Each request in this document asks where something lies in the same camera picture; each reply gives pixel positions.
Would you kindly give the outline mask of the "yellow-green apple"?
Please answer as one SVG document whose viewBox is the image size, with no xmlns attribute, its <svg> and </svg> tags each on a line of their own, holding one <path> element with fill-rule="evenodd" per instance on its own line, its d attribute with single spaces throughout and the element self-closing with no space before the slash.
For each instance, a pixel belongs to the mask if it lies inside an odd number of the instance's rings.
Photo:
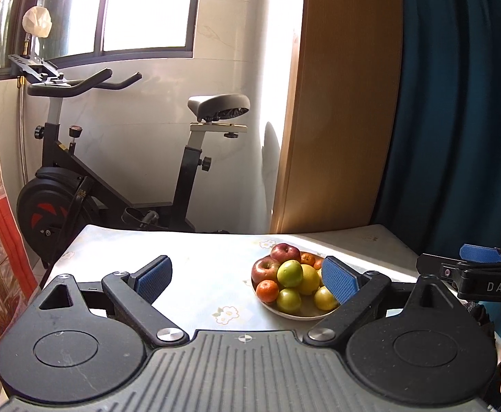
<svg viewBox="0 0 501 412">
<path fill-rule="evenodd" d="M 314 303 L 321 311 L 332 311 L 339 305 L 338 300 L 326 286 L 321 286 L 316 291 L 314 294 Z"/>
</svg>

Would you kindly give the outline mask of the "large dark red apple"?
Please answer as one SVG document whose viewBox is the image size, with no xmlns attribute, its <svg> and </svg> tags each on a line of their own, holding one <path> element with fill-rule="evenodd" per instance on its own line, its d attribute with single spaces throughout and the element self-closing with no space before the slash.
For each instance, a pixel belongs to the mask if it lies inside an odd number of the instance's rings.
<svg viewBox="0 0 501 412">
<path fill-rule="evenodd" d="M 270 257 L 280 264 L 290 260 L 300 261 L 301 251 L 291 244 L 279 243 L 272 247 Z"/>
</svg>

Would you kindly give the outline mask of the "orange mandarin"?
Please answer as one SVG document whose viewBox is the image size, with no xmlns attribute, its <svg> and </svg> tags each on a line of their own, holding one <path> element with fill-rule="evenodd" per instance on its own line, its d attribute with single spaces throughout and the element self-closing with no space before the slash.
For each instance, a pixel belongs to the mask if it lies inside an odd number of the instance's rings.
<svg viewBox="0 0 501 412">
<path fill-rule="evenodd" d="M 314 269 L 317 270 L 317 271 L 320 270 L 322 268 L 323 261 L 324 261 L 323 257 L 322 258 L 320 257 L 319 259 L 316 259 L 316 261 L 315 261 L 315 263 L 313 265 Z"/>
<path fill-rule="evenodd" d="M 257 298 L 263 303 L 272 303 L 278 298 L 279 287 L 274 280 L 262 280 L 255 289 Z"/>
<path fill-rule="evenodd" d="M 317 260 L 317 256 L 313 253 L 302 252 L 300 257 L 300 263 L 309 266 L 314 266 Z"/>
</svg>

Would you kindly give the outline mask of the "floral plastic tablecloth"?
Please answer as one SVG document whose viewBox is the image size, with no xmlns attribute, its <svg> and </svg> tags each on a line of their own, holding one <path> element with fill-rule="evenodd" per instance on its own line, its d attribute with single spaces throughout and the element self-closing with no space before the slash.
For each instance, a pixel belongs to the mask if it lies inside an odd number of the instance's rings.
<svg viewBox="0 0 501 412">
<path fill-rule="evenodd" d="M 70 273 L 78 282 L 97 282 L 114 271 L 135 272 L 160 255 L 170 257 L 172 280 L 154 306 L 194 334 L 197 329 L 293 329 L 311 323 L 280 317 L 256 299 L 252 265 L 277 243 L 334 256 L 359 272 L 385 273 L 413 282 L 416 254 L 380 225 L 306 234 L 213 234 L 134 232 L 87 226 L 50 275 Z"/>
</svg>

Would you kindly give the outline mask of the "green apple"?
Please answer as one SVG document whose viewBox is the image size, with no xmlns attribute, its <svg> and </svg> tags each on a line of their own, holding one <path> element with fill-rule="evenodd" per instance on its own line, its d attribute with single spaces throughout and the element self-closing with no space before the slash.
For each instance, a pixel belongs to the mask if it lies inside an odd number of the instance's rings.
<svg viewBox="0 0 501 412">
<path fill-rule="evenodd" d="M 299 292 L 294 288 L 283 288 L 279 291 L 276 305 L 280 311 L 297 314 L 302 305 Z"/>
<path fill-rule="evenodd" d="M 277 272 L 278 283 L 285 287 L 296 287 L 302 283 L 304 272 L 298 260 L 282 263 Z"/>
</svg>

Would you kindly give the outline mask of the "wooden headboard panel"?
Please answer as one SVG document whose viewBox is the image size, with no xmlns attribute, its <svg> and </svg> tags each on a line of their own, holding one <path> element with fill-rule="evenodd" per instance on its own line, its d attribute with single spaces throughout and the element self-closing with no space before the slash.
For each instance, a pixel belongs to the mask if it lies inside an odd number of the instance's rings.
<svg viewBox="0 0 501 412">
<path fill-rule="evenodd" d="M 304 0 L 270 229 L 366 225 L 401 75 L 402 0 Z"/>
</svg>

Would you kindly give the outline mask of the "window with dark frame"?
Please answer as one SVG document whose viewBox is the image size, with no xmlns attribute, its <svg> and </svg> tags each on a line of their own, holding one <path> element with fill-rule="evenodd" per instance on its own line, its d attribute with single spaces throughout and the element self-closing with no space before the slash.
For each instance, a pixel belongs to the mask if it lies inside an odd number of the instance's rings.
<svg viewBox="0 0 501 412">
<path fill-rule="evenodd" d="M 48 9 L 52 28 L 32 48 L 59 68 L 193 55 L 198 0 L 0 0 L 0 80 L 10 76 L 8 54 L 22 50 L 21 18 L 33 5 Z"/>
</svg>

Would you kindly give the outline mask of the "small red apple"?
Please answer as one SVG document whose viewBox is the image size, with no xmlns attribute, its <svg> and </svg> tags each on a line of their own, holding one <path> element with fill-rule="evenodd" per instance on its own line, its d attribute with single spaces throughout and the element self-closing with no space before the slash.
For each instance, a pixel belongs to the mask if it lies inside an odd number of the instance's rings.
<svg viewBox="0 0 501 412">
<path fill-rule="evenodd" d="M 270 256 L 262 257 L 252 266 L 252 282 L 258 285 L 263 280 L 278 282 L 280 263 Z"/>
</svg>

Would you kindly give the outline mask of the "yellow lemon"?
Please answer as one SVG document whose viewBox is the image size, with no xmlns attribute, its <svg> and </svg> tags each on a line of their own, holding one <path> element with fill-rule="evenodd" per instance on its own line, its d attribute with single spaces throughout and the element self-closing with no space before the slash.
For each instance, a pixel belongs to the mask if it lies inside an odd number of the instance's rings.
<svg viewBox="0 0 501 412">
<path fill-rule="evenodd" d="M 318 271 L 311 265 L 302 264 L 303 270 L 303 279 L 299 286 L 297 286 L 297 290 L 301 295 L 311 296 L 313 295 L 320 287 L 321 278 Z"/>
</svg>

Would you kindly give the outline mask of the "white ceramic plate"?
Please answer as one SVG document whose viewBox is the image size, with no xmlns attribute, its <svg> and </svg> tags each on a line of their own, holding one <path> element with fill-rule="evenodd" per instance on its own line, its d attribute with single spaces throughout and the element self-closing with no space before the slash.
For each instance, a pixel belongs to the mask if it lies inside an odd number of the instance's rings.
<svg viewBox="0 0 501 412">
<path fill-rule="evenodd" d="M 321 278 L 320 286 L 324 286 L 323 281 L 322 281 L 322 276 L 321 276 L 321 269 L 318 270 L 318 273 L 320 274 L 320 278 Z M 278 282 L 276 282 L 276 283 L 278 284 L 279 291 L 282 290 L 283 288 L 294 288 L 297 290 L 297 286 L 296 287 L 285 287 L 285 286 L 282 286 Z M 254 292 L 255 292 L 256 286 L 257 285 L 252 282 L 252 287 L 254 289 Z M 318 309 L 314 303 L 314 294 L 311 296 L 304 296 L 304 295 L 300 294 L 301 299 L 302 299 L 302 305 L 301 305 L 300 311 L 298 311 L 297 314 L 289 314 L 289 313 L 280 311 L 276 305 L 276 301 L 274 301 L 272 303 L 263 303 L 259 300 L 259 302 L 261 302 L 262 305 L 265 306 L 265 308 L 269 309 L 269 311 L 275 312 L 275 314 L 280 315 L 282 317 L 286 317 L 286 318 L 290 318 L 290 319 L 294 319 L 294 320 L 300 320 L 300 321 L 319 320 L 320 318 L 326 316 L 327 314 L 330 314 L 332 311 L 321 311 L 320 309 Z"/>
</svg>

